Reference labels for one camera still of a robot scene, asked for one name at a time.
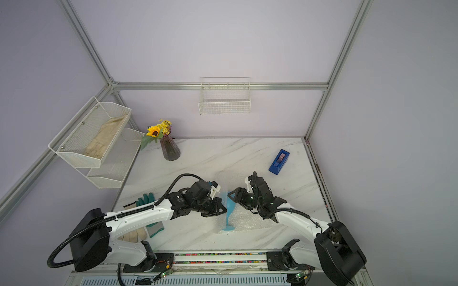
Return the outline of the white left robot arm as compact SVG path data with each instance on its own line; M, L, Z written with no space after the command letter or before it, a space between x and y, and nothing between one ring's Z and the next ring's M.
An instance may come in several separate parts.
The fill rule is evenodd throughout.
M75 271L85 272L101 264L124 264L140 272L154 269L159 260L146 241L130 242L124 235L150 224L173 220L199 212L202 217L227 212L217 193L217 182L198 181L190 188L169 193L166 199L129 211L102 213L94 209L80 221L75 232L95 222L100 226L88 230L70 242Z

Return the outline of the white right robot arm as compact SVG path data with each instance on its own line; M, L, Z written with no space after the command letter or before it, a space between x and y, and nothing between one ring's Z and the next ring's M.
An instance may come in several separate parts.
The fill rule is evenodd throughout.
M336 286L353 285L353 278L365 266L367 259L340 221L318 220L294 208L285 199L275 196L267 182L253 173L245 179L246 187L227 194L234 203L263 220L287 226L297 232L280 251L267 253L268 265L276 270L298 271L291 284L306 285L315 269L320 269Z

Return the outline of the clear bubble wrap sheet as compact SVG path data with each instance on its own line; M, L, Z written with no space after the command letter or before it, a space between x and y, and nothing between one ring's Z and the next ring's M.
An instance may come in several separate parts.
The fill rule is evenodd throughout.
M222 171L215 174L215 181L221 186L221 190L216 196L222 199L224 207L225 197L228 192L234 191L238 187L246 188L245 179L246 176L243 174L232 171ZM264 230L276 226L276 223L272 220L262 220L259 214L253 214L251 211L236 204L229 218L229 224L234 226L235 229L233 231L222 231L225 225L225 216L226 214L222 214L221 216L213 217L215 219L215 227L213 228L215 233Z

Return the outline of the blue wine glass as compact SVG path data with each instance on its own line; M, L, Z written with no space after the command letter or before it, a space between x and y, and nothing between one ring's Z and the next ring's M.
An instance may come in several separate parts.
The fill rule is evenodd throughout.
M235 229L235 227L229 224L229 218L230 218L231 214L233 213L233 211L234 211L234 209L236 207L236 204L231 199L229 199L227 195L225 197L225 207L227 209L227 213L226 213L226 216L225 216L225 225L224 225L224 228L222 229L222 231L233 231Z

